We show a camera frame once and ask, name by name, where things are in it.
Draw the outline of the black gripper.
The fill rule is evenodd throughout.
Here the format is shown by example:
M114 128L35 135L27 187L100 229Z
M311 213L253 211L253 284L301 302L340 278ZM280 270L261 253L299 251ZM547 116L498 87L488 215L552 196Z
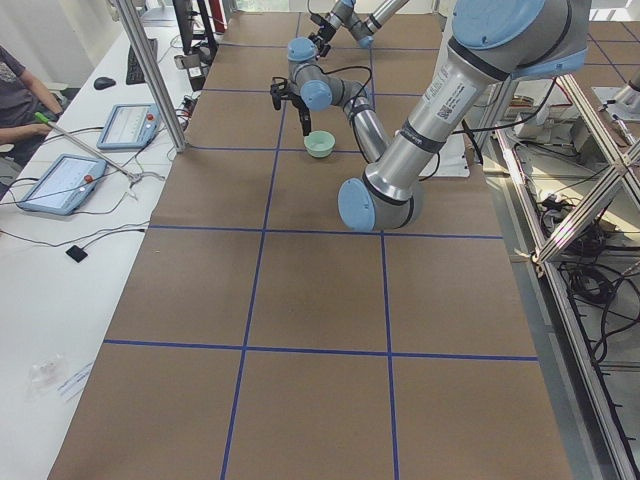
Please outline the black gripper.
M334 27L330 24L323 24L320 26L317 33L311 33L308 35L308 39L311 40L318 50L320 57L326 57L331 49L330 42L334 37Z
M291 102L298 109L300 106L300 97L295 93L291 82L285 77L273 77L270 85L270 95L272 105L275 110L280 110L284 102ZM311 133L311 115L306 107L298 109L299 121L304 136Z

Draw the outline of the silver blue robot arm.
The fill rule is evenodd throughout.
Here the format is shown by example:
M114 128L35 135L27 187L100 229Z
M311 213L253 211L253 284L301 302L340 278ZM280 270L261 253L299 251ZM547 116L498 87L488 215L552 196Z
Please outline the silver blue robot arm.
M355 1L336 1L332 9L324 14L313 12L310 2L307 2L310 20L318 26L318 31L311 33L308 39L317 47L317 56L326 57L331 50L330 42L338 30L345 27L360 48L369 49L375 33L407 3L408 0L383 1L376 10L361 19L355 12Z
M356 231L401 228L422 209L420 173L489 85L582 67L590 8L588 1L457 2L447 59L395 136L386 134L364 86L324 72L306 37L288 44L288 75L273 78L273 105L291 101L305 132L311 112L340 107L368 162L339 190L343 223Z

